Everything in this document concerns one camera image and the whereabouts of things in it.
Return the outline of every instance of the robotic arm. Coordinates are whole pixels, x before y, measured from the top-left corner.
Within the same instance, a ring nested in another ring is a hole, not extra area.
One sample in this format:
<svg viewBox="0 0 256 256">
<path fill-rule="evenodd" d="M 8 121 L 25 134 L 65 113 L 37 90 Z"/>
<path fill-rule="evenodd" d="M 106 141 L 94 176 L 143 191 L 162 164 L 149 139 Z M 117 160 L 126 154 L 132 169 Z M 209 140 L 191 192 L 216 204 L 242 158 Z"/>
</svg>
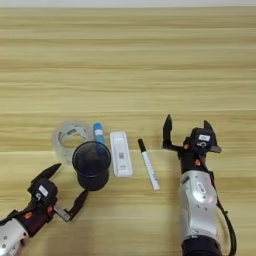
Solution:
<svg viewBox="0 0 256 256">
<path fill-rule="evenodd" d="M 216 206 L 224 215 L 229 229 L 229 256 L 234 256 L 237 250 L 235 231 L 217 196 L 213 172 L 205 164 L 208 152 L 221 152 L 211 125 L 204 121 L 204 128 L 194 128 L 183 146 L 172 144 L 171 131 L 172 119 L 168 115 L 163 127 L 163 148 L 176 151 L 181 162 L 179 199 L 183 256 L 222 256 Z"/>
<path fill-rule="evenodd" d="M 28 188 L 31 201 L 23 211 L 12 211 L 0 221 L 0 256 L 18 256 L 30 237 L 48 222 L 55 213 L 64 221 L 71 221 L 83 207 L 88 190 L 84 190 L 75 200 L 73 208 L 63 210 L 57 206 L 58 188 L 49 179 L 59 169 L 55 164 L 40 173 Z"/>
</svg>

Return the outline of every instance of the wooden table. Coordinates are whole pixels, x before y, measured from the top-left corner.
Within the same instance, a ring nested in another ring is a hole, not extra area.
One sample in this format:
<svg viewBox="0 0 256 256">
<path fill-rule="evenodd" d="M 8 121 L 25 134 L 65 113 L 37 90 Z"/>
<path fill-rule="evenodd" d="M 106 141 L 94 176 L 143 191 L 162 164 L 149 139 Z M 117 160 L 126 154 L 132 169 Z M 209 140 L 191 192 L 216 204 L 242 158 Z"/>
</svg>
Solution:
<svg viewBox="0 0 256 256">
<path fill-rule="evenodd" d="M 168 113 L 177 144 L 204 119 L 212 123 L 223 153 L 207 163 L 237 232 L 237 255 L 254 254 L 255 15 L 255 8 L 0 11 L 2 218 L 23 209 L 30 181 L 58 162 L 51 134 L 62 121 L 101 121 L 108 145 L 111 131 L 126 131 L 134 169 L 129 179 L 111 169 L 74 222 L 56 216 L 23 255 L 181 255 L 180 165 L 161 149 Z M 160 192 L 152 191 L 140 137 Z M 63 166 L 53 181 L 59 204 L 70 207 L 81 191 L 73 168 Z"/>
</svg>

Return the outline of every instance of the pen holder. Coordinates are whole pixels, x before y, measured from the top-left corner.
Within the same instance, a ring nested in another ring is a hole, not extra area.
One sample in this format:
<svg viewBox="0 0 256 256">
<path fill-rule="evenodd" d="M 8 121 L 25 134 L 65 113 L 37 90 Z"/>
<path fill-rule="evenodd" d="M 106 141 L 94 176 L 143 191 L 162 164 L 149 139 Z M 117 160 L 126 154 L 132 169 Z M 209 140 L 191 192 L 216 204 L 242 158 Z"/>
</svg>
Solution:
<svg viewBox="0 0 256 256">
<path fill-rule="evenodd" d="M 96 191 L 108 182 L 111 154 L 104 144 L 97 141 L 81 144 L 73 154 L 72 163 L 84 189 Z"/>
</svg>

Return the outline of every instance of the black cable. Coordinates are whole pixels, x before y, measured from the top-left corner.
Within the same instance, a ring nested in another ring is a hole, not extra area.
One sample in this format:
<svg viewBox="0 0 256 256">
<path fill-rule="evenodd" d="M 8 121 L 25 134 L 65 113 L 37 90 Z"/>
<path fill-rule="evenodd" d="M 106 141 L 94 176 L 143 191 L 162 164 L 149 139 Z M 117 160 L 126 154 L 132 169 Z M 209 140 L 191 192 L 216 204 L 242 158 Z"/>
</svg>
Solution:
<svg viewBox="0 0 256 256">
<path fill-rule="evenodd" d="M 206 167 L 205 160 L 204 160 L 205 156 L 202 156 L 202 155 L 198 154 L 198 158 L 199 158 L 200 162 L 202 163 L 205 171 L 210 175 L 212 186 L 214 187 L 214 189 L 217 193 L 217 189 L 216 189 L 215 182 L 214 182 L 214 174 L 213 174 L 212 171 L 209 171 L 208 168 Z M 235 233 L 235 230 L 232 226 L 232 223 L 231 223 L 231 221 L 228 217 L 228 212 L 224 210 L 224 208 L 223 208 L 223 206 L 220 202 L 218 193 L 217 193 L 217 207 L 220 209 L 221 213 L 223 214 L 223 216 L 225 218 L 225 221 L 226 221 L 226 224 L 227 224 L 227 227 L 228 227 L 228 231 L 229 231 L 230 252 L 229 252 L 228 256 L 235 256 L 236 251 L 237 251 L 236 233 Z"/>
</svg>

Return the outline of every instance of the roll of tape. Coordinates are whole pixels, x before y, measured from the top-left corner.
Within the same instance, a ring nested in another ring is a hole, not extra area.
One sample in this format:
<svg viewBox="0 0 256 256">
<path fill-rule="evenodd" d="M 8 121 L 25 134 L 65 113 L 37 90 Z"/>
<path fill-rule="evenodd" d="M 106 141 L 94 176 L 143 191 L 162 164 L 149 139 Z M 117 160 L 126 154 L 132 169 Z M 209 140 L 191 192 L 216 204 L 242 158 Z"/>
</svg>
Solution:
<svg viewBox="0 0 256 256">
<path fill-rule="evenodd" d="M 92 128 L 79 120 L 66 121 L 56 128 L 52 134 L 53 149 L 57 156 L 68 164 L 72 164 L 72 157 L 76 148 L 65 147 L 64 141 L 73 136 L 80 136 L 84 142 L 94 140 Z"/>
</svg>

